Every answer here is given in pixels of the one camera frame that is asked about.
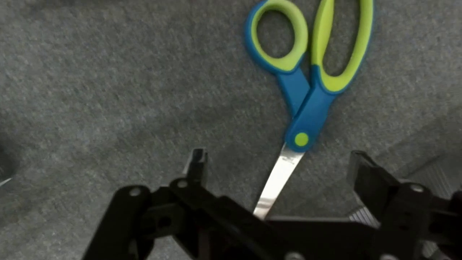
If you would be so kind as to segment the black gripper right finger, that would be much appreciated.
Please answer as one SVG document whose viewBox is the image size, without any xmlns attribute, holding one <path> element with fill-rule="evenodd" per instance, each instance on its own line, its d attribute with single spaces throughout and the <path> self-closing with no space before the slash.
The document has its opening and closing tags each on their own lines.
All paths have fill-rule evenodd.
<svg viewBox="0 0 462 260">
<path fill-rule="evenodd" d="M 419 182 L 399 181 L 362 150 L 349 155 L 348 178 L 378 221 L 371 260 L 430 260 L 426 243 L 448 260 L 462 260 L 462 192 L 449 199 Z"/>
</svg>

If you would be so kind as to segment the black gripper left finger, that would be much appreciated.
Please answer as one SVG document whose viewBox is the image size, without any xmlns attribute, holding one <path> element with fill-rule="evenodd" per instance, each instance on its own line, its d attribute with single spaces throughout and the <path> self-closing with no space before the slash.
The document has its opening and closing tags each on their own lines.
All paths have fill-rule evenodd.
<svg viewBox="0 0 462 260">
<path fill-rule="evenodd" d="M 260 222 L 230 198 L 204 185 L 208 153 L 195 149 L 185 176 L 150 191 L 118 189 L 84 254 L 84 260 L 147 260 L 159 238 L 172 237 L 192 260 L 270 260 L 250 231 Z"/>
</svg>

